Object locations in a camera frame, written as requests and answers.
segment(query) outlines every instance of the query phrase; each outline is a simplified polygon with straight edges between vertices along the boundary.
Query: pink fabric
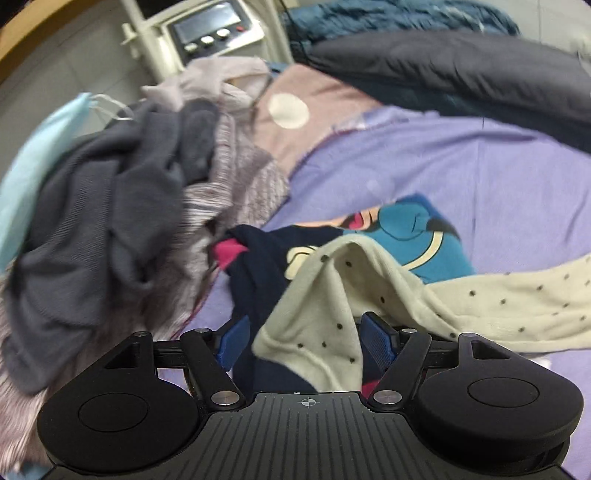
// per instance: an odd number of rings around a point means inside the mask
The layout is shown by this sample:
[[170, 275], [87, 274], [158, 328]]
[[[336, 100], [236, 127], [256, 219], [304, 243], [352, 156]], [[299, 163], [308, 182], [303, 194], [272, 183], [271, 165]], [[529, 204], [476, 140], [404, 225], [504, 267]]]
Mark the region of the pink fabric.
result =
[[361, 217], [361, 213], [357, 212], [353, 216], [353, 220], [347, 225], [347, 228], [349, 230], [361, 230], [363, 228], [363, 217]]
[[[281, 106], [275, 102], [286, 95], [304, 105], [308, 117], [302, 124], [278, 123], [278, 117], [289, 119], [295, 112], [292, 103]], [[292, 65], [256, 106], [254, 143], [268, 151], [289, 178], [300, 160], [334, 132], [335, 125], [380, 106], [377, 100], [335, 78], [304, 65]]]
[[369, 398], [369, 396], [371, 395], [371, 392], [374, 391], [374, 388], [377, 387], [378, 384], [379, 384], [379, 380], [374, 380], [372, 382], [362, 385], [361, 386], [361, 394], [363, 395], [363, 398], [365, 398], [367, 400]]
[[235, 238], [223, 240], [213, 247], [213, 256], [222, 270], [227, 269], [242, 252], [248, 252], [248, 248], [238, 243]]

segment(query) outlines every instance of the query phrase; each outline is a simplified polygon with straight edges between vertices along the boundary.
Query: crosshair marking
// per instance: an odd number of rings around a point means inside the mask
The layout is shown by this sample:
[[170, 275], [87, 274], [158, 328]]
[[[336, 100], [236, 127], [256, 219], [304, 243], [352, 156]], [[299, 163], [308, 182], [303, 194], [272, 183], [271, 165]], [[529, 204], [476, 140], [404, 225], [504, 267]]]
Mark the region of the crosshair marking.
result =
[[302, 400], [300, 403], [303, 406], [310, 408], [310, 407], [313, 407], [314, 405], [316, 405], [316, 400], [314, 400], [313, 398], [308, 397], [308, 398], [305, 398], [304, 400]]

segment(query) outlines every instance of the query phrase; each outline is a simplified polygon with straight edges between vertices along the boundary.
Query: light blue cloth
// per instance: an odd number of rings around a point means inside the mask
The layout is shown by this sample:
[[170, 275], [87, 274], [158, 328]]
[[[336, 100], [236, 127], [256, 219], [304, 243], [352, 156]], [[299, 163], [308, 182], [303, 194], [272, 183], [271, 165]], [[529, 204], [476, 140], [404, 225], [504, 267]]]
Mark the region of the light blue cloth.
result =
[[0, 184], [0, 273], [18, 255], [47, 173], [70, 147], [92, 104], [81, 93], [53, 112], [21, 147]]
[[283, 15], [294, 57], [323, 40], [368, 31], [473, 30], [519, 35], [501, 10], [469, 0], [338, 0]]
[[46, 466], [25, 463], [20, 472], [8, 472], [4, 474], [6, 480], [40, 480], [49, 471]]

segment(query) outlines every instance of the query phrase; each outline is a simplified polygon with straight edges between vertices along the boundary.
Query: dark gray blanket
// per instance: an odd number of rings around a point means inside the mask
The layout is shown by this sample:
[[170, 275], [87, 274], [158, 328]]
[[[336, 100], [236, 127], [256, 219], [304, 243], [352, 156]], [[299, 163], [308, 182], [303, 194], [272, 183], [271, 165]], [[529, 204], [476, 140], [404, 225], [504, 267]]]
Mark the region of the dark gray blanket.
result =
[[413, 85], [591, 124], [591, 77], [579, 59], [506, 35], [366, 33], [314, 46], [311, 65], [339, 78]]
[[217, 117], [202, 100], [179, 113], [140, 103], [133, 121], [87, 139], [48, 178], [4, 292], [12, 334], [2, 355], [23, 392], [49, 385], [114, 301], [150, 292], [186, 178], [207, 177]]

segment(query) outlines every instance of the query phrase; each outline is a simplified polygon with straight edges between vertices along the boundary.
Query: digital display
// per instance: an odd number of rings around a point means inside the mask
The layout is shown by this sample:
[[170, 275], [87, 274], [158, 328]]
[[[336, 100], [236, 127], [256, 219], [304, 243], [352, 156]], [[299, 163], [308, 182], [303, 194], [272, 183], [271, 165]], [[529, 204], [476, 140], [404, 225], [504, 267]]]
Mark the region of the digital display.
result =
[[206, 10], [195, 12], [189, 18], [181, 20], [173, 26], [179, 40], [185, 44], [239, 21], [240, 17], [236, 11], [228, 2], [224, 2]]

